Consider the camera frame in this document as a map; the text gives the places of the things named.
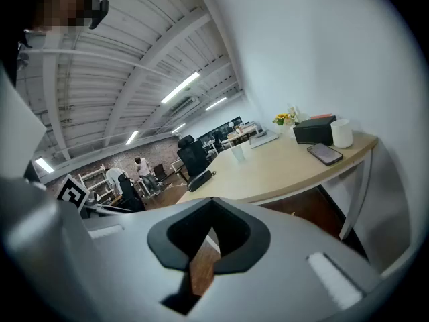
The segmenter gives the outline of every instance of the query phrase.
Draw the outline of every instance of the air conditioning vent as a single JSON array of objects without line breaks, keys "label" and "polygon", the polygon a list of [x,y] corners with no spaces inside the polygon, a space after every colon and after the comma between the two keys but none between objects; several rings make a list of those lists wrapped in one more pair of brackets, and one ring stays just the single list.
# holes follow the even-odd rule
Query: air conditioning vent
[{"label": "air conditioning vent", "polygon": [[200,99],[194,98],[194,97],[189,98],[183,104],[181,104],[181,106],[179,106],[177,109],[173,111],[173,113],[170,115],[170,118],[172,119],[180,118],[185,113],[193,110],[199,104],[200,104]]}]

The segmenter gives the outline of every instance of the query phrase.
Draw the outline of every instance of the pants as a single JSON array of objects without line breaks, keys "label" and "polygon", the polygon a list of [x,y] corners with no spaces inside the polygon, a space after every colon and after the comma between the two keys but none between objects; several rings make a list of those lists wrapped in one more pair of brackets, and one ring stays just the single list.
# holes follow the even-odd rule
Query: pants
[{"label": "pants", "polygon": [[143,182],[145,183],[146,187],[150,190],[150,191],[158,191],[158,184],[155,181],[155,178],[152,174],[148,174],[148,175],[141,175],[140,178],[143,179]]}]

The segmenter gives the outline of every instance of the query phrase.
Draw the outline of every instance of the phone screen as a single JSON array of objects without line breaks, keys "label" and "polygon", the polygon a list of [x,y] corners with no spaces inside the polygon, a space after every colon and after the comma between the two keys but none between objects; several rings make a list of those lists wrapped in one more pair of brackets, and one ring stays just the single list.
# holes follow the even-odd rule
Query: phone screen
[{"label": "phone screen", "polygon": [[310,147],[308,151],[316,155],[318,158],[320,158],[323,162],[327,164],[341,157],[340,153],[321,143],[317,143],[314,146]]}]

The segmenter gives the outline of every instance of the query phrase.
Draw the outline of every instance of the white cup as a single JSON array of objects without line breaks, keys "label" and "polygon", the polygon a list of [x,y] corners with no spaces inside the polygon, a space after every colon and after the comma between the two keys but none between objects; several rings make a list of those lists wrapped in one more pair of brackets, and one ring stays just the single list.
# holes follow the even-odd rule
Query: white cup
[{"label": "white cup", "polygon": [[243,149],[241,149],[240,145],[232,147],[231,149],[238,162],[242,162],[245,160]]},{"label": "white cup", "polygon": [[353,133],[351,132],[350,121],[339,119],[331,123],[332,138],[334,146],[338,148],[347,148],[353,144]]}]

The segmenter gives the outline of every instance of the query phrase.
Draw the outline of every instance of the ceiling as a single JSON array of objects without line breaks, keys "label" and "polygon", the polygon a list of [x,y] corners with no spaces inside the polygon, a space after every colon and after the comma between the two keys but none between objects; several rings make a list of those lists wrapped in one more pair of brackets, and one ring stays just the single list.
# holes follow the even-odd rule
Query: ceiling
[{"label": "ceiling", "polygon": [[[121,146],[135,130],[156,140],[239,90],[203,0],[109,0],[94,30],[27,38],[17,90],[47,127],[35,158],[54,168]],[[200,77],[161,104],[193,72]]]}]

